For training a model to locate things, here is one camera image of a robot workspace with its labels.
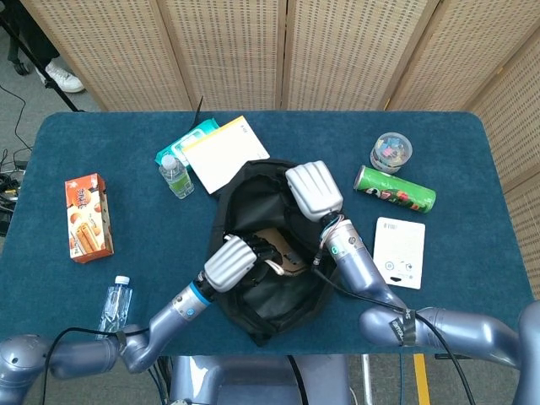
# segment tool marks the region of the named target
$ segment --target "green can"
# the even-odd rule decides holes
[[[411,208],[420,213],[431,211],[437,198],[437,194],[429,188],[365,166],[360,168],[356,176],[354,190],[377,196],[381,200]]]

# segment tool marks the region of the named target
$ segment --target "woven panel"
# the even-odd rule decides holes
[[[287,107],[377,108],[428,0],[295,3]]]
[[[540,184],[521,195],[507,196],[517,241],[531,282],[532,291],[540,299]]]
[[[502,73],[472,111],[486,128],[503,185],[540,165],[540,40]]]
[[[461,109],[537,25],[538,0],[445,0],[391,108]]]
[[[164,0],[160,7],[184,79],[196,100],[204,96],[205,110],[277,107],[279,0]]]
[[[191,110],[154,0],[24,0],[107,110]]]

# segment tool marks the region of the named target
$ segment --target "teal tablecloth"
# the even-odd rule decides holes
[[[344,208],[373,248],[380,216],[426,225],[422,289],[393,288],[412,308],[441,306],[496,316],[516,327],[532,293],[482,123],[460,112],[208,112],[219,124],[244,114],[274,158],[324,160]],[[180,201],[154,156],[184,133],[190,112],[61,113],[43,123],[0,259],[0,339],[69,326],[96,327],[106,288],[132,278],[129,321],[150,317],[201,271],[216,202],[195,181]],[[414,153],[399,175],[437,191],[428,214],[353,190],[360,165],[384,132],[400,132]],[[68,256],[63,182],[91,172],[107,183],[116,253],[88,264]],[[334,295],[309,325],[258,348],[211,307],[167,354],[367,353],[359,334],[368,306]]]

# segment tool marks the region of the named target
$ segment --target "yellow notepad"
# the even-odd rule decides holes
[[[243,116],[183,148],[182,153],[210,194],[229,183],[245,162],[270,157]]]

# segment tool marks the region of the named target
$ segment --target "teal package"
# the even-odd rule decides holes
[[[186,169],[191,170],[192,167],[189,165],[189,162],[186,159],[186,156],[182,153],[182,148],[185,148],[187,145],[191,145],[196,142],[198,139],[206,137],[209,133],[219,128],[218,123],[213,118],[201,122],[199,125],[194,127],[190,132],[176,139],[172,144],[167,146],[164,149],[161,149],[158,154],[155,155],[155,163],[161,165],[161,160],[166,154],[172,154],[182,162]]]

